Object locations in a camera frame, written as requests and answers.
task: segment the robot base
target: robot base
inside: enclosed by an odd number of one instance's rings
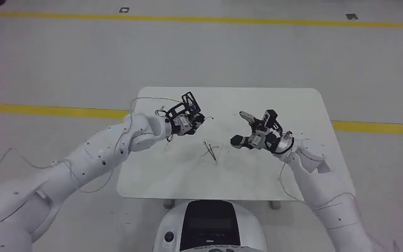
[[[250,211],[223,200],[192,200],[164,216],[153,252],[179,252],[213,244],[267,251],[262,227]]]

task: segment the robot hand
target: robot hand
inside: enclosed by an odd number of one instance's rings
[[[97,132],[54,167],[24,181],[0,185],[0,252],[31,251],[68,196],[91,180],[113,171],[132,151],[143,151],[172,135],[193,135],[204,122],[195,97],[165,116],[127,115],[123,123]]]
[[[294,140],[290,131],[284,134],[274,110],[266,110],[262,120],[245,112],[239,114],[249,122],[252,134],[234,136],[231,145],[238,149],[266,149],[291,167],[304,203],[322,222],[336,251],[374,251],[361,224],[354,195],[346,192],[348,187],[327,165],[324,147],[308,139]]]
[[[276,121],[277,113],[274,110],[266,110],[262,120],[243,111],[239,112],[239,115],[247,120],[252,128],[252,134],[249,137],[236,135],[231,138],[230,143],[233,147],[237,149],[242,147],[266,149],[272,154],[282,155],[294,145],[292,132],[283,133],[283,128]]]

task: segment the yellow floor line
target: yellow floor line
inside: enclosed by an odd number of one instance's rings
[[[62,106],[33,106],[0,104],[0,113],[50,115],[55,117],[92,117],[122,119],[128,111],[99,108],[69,108]]]
[[[53,117],[86,117],[121,119],[128,111],[99,108],[69,108],[61,106],[33,106],[0,104],[0,113],[48,115]],[[403,134],[403,124],[332,121],[333,129],[345,132]]]
[[[236,23],[254,25],[311,25],[311,26],[349,26],[349,27],[384,27],[403,28],[403,23],[360,22],[360,21],[321,21],[321,20],[269,20],[256,18],[214,18],[203,16],[134,16],[127,14],[60,14],[60,13],[20,13],[0,12],[3,18],[53,18],[70,20],[122,20],[156,21],[184,23]]]

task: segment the table leg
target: table leg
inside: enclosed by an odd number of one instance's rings
[[[175,200],[167,198],[164,200],[164,207],[166,209],[171,209],[175,206]]]
[[[278,210],[281,208],[281,201],[278,201],[278,200],[271,201],[270,200],[269,205],[270,205],[271,209]]]

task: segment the button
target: button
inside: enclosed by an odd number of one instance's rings
[[[174,240],[174,233],[171,232],[171,231],[166,232],[165,235],[164,235],[164,240],[167,243],[170,243],[171,241],[173,241]]]

